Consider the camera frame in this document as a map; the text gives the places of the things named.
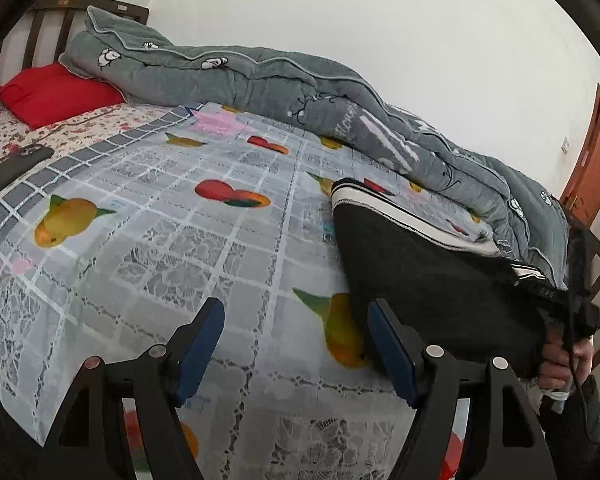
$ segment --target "silver screw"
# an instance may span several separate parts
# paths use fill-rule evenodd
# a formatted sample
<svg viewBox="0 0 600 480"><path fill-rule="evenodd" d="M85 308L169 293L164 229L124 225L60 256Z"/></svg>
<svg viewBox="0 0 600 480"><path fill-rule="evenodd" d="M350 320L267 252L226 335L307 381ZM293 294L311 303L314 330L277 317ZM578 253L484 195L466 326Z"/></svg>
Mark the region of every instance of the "silver screw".
<svg viewBox="0 0 600 480"><path fill-rule="evenodd" d="M509 366L504 357L494 357L492 363L498 370L506 370L507 366Z"/></svg>
<svg viewBox="0 0 600 480"><path fill-rule="evenodd" d="M167 353L167 347L165 345L153 345L149 348L149 355L154 359L162 357Z"/></svg>
<svg viewBox="0 0 600 480"><path fill-rule="evenodd" d="M87 370L93 370L94 368L97 368L99 364L100 358L97 355L92 355L84 360L83 366L87 368Z"/></svg>
<svg viewBox="0 0 600 480"><path fill-rule="evenodd" d="M429 345L427 346L427 354L431 357L442 357L445 351L442 349L442 346Z"/></svg>

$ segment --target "gray blanket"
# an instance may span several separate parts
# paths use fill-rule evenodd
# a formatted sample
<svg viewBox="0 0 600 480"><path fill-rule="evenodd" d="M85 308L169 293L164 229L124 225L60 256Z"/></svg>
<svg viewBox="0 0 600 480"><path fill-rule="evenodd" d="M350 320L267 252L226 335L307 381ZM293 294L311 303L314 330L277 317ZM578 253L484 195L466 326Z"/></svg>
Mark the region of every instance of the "gray blanket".
<svg viewBox="0 0 600 480"><path fill-rule="evenodd" d="M546 189L469 152L422 118L386 104L335 61L243 46L176 46L156 30L90 7L60 62L117 86L130 102L218 102L336 137L489 224L500 251L562 285L568 226Z"/></svg>

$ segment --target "smartphone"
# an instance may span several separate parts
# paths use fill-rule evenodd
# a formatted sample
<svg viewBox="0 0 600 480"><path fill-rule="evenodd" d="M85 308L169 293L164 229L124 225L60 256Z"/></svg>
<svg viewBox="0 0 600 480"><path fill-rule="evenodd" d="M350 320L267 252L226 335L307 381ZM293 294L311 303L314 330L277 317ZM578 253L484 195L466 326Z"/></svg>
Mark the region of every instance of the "smartphone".
<svg viewBox="0 0 600 480"><path fill-rule="evenodd" d="M42 144L30 144L11 153L0 162L0 192L37 163L51 157L54 150Z"/></svg>

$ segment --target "pillow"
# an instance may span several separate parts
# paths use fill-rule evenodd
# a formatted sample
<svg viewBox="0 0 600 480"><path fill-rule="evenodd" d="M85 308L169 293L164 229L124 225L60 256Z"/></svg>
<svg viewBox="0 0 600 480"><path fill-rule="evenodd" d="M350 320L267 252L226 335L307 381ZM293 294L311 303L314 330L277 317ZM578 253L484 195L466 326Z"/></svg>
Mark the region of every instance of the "pillow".
<svg viewBox="0 0 600 480"><path fill-rule="evenodd" d="M114 86L78 77L59 63L23 70L0 86L0 100L33 130L124 102Z"/></svg>

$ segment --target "orange door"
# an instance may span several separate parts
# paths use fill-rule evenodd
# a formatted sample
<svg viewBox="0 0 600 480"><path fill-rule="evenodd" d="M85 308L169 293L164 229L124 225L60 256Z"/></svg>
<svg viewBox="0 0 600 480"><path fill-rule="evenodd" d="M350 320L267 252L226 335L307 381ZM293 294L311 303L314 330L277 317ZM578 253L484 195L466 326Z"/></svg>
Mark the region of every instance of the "orange door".
<svg viewBox="0 0 600 480"><path fill-rule="evenodd" d="M587 138L560 202L587 227L600 210L600 86Z"/></svg>

